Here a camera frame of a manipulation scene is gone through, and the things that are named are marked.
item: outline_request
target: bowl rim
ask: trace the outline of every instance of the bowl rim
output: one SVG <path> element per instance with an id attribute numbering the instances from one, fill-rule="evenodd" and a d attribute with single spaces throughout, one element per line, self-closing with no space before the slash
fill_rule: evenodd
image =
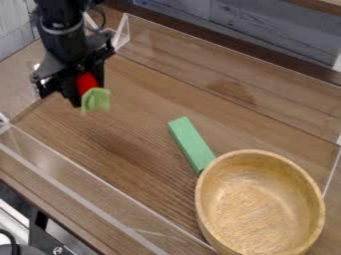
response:
<path id="1" fill-rule="evenodd" d="M 201 196 L 203 196 L 203 185 L 205 183 L 207 180 L 207 176 L 208 173 L 211 172 L 211 170 L 213 169 L 213 167 L 227 158 L 233 157 L 239 154 L 261 154 L 261 155 L 268 155 L 272 157 L 276 157 L 277 159 L 283 160 L 285 163 L 291 164 L 293 166 L 293 168 L 303 174 L 304 178 L 307 179 L 310 185 L 314 188 L 314 193 L 315 193 L 315 197 L 319 203 L 319 220 L 318 220 L 318 224 L 316 224 L 316 228 L 308 238 L 308 240 L 298 247 L 293 248 L 288 251 L 272 254 L 272 255 L 300 255 L 303 254 L 315 244 L 315 242 L 318 241 L 318 238 L 322 235 L 323 229 L 324 229 L 324 225 L 326 225 L 326 202 L 324 202 L 324 197 L 323 197 L 323 193 L 320 190 L 320 187 L 314 179 L 314 177 L 310 175 L 310 173 L 304 170 L 304 168 L 296 164 L 291 159 L 288 159 L 287 157 L 279 155 L 275 152 L 267 151 L 267 150 L 261 150 L 261 149 L 240 149 L 236 150 L 233 152 L 229 152 L 227 154 L 224 154 L 223 156 L 220 156 L 211 164 L 209 166 L 205 168 L 199 181 L 197 181 L 197 186 L 196 186 L 196 196 L 195 196 L 195 203 L 196 203 L 196 211 L 197 211 L 197 217 L 203 222 L 204 227 L 207 228 L 207 231 L 209 232 L 211 236 L 219 241 L 219 243 L 228 248 L 229 250 L 232 250 L 233 252 L 236 252 L 236 254 L 241 254 L 240 251 L 237 250 L 236 247 L 233 247 L 233 245 L 229 244 L 229 242 L 223 239 L 217 234 L 216 231 L 213 229 L 213 226 L 211 224 L 211 221 L 208 220 L 205 213 L 204 213 L 204 209 L 203 209 L 203 203 L 201 203 Z M 248 254 L 241 254 L 241 255 L 257 255 L 253 252 L 248 252 Z"/>

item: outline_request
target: green block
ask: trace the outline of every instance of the green block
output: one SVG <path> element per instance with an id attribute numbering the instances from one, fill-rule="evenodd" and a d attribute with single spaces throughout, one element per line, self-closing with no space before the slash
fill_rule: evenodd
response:
<path id="1" fill-rule="evenodd" d="M 104 88 L 90 89 L 82 96 L 82 112 L 96 109 L 109 111 L 112 109 L 112 91 Z"/>
<path id="2" fill-rule="evenodd" d="M 183 117 L 169 122 L 170 134 L 180 146 L 192 168 L 197 174 L 205 170 L 216 159 L 205 140 L 188 117 Z"/>

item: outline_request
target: gray wall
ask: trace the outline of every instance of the gray wall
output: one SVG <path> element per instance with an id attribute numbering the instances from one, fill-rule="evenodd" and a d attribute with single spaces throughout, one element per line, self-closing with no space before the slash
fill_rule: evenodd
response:
<path id="1" fill-rule="evenodd" d="M 0 61 L 35 40 L 33 7 L 34 0 L 0 0 Z"/>
<path id="2" fill-rule="evenodd" d="M 220 33 L 323 66 L 341 48 L 341 17 L 283 0 L 134 0 Z"/>

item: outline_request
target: wooden bowl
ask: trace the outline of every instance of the wooden bowl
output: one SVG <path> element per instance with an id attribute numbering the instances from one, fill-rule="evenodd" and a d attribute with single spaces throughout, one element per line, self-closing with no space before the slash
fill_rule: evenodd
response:
<path id="1" fill-rule="evenodd" d="M 247 149 L 223 155 L 196 188 L 197 220 L 220 254 L 302 255 L 326 223 L 319 186 L 285 157 Z"/>

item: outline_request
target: green rectangular block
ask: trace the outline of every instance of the green rectangular block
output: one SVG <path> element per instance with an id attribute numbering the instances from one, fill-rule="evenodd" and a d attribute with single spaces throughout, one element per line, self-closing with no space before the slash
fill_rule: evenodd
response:
<path id="1" fill-rule="evenodd" d="M 205 170 L 216 159 L 205 140 L 203 139 L 195 125 L 188 117 L 169 122 L 170 134 L 180 146 L 192 168 L 197 174 Z"/>

